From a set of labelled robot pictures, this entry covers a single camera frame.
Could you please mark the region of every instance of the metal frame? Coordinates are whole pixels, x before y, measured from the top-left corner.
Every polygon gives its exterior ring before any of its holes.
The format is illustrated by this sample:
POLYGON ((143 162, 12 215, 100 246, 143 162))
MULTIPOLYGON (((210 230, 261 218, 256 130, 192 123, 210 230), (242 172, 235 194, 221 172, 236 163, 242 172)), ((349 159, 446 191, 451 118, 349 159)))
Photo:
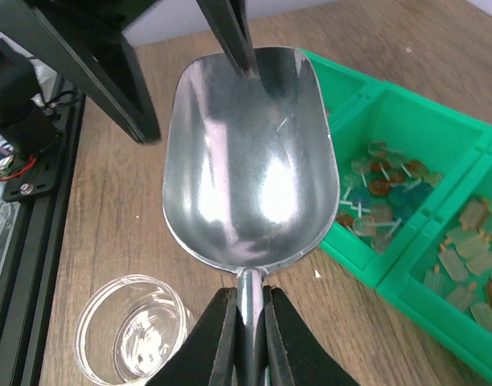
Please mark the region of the metal frame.
MULTIPOLYGON (((72 89, 59 80, 57 92, 72 89)), ((0 386, 39 383, 84 111, 68 114, 68 145, 58 190, 24 202, 0 277, 0 386)))
POLYGON ((119 26, 67 3, 0 0, 0 31, 87 93, 136 142, 160 139, 141 67, 119 26))

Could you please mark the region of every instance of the bolt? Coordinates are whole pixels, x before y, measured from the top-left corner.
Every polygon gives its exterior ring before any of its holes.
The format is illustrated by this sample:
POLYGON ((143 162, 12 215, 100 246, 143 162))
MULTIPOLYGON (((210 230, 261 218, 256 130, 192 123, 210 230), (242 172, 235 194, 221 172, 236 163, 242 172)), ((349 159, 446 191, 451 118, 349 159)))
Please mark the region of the bolt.
POLYGON ((24 183, 20 188, 22 195, 29 195, 33 190, 34 186, 31 183, 24 183))

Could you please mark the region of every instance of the wooden table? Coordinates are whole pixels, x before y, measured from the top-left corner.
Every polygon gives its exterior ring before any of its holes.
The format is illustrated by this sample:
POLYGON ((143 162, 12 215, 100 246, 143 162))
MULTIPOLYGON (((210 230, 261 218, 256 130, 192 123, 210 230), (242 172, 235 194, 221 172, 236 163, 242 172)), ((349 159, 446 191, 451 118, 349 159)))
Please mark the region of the wooden table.
MULTIPOLYGON (((492 18, 463 0, 344 0, 252 22, 251 32, 257 46, 304 47, 492 123, 492 18)), ((218 50, 210 32, 137 49, 164 138, 183 69, 218 50)), ((196 317, 218 288, 235 285, 170 235, 162 215, 165 152, 165 141, 136 145, 87 103, 42 385, 90 384, 75 363, 73 332, 86 301, 115 277, 166 281, 196 317)), ((318 341, 362 385, 485 383, 323 251, 269 283, 286 291, 318 341)))

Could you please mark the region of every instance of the white lollipop stick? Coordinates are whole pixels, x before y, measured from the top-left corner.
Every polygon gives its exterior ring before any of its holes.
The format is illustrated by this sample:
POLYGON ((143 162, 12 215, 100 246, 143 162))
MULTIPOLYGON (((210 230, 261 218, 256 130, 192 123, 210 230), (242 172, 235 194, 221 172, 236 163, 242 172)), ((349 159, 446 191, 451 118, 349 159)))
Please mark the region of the white lollipop stick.
POLYGON ((391 179, 391 177, 389 177, 389 175, 387 174, 387 172, 385 171, 385 169, 383 168, 383 165, 381 163, 380 163, 380 170, 382 171, 382 174, 385 177, 385 179, 387 181, 389 181, 391 179))
POLYGON ((410 171, 408 171, 408 169, 405 167, 405 165, 402 163, 400 166, 401 166, 401 169, 405 172, 405 174, 406 174, 409 178, 411 178, 411 177, 412 177, 412 175, 410 174, 410 171))
MULTIPOLYGON (((351 205, 351 209, 353 209, 354 211, 358 211, 359 207, 351 205)), ((361 207, 361 210, 363 213, 371 213, 371 209, 367 209, 365 207, 361 207)))
POLYGON ((392 236, 392 233, 394 233, 396 231, 396 229, 398 229, 398 227, 400 226, 401 224, 401 219, 398 219, 395 224, 392 226, 391 230, 387 233, 387 235, 385 235, 385 238, 389 238, 389 236, 392 236))
POLYGON ((376 223, 377 227, 393 227, 396 224, 395 221, 391 221, 389 223, 376 223))
POLYGON ((417 187, 422 182, 423 182, 422 179, 417 179, 416 181, 411 183, 409 186, 407 186, 407 188, 404 191, 410 191, 411 189, 414 189, 415 187, 417 187))
POLYGON ((346 200, 348 198, 348 195, 350 195, 351 193, 351 187, 348 187, 346 189, 346 193, 344 193, 344 196, 342 197, 342 199, 346 200))

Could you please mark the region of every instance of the metal scoop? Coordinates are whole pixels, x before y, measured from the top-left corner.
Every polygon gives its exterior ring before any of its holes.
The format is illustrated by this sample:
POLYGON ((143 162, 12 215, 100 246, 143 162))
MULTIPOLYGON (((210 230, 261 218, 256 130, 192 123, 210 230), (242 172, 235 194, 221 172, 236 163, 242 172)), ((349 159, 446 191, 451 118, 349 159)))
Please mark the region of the metal scoop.
POLYGON ((183 72, 167 143, 163 209, 192 256, 239 278, 240 384, 265 367, 262 281, 314 249, 330 229, 339 178, 311 62, 286 47, 255 50, 260 77, 225 54, 183 72))

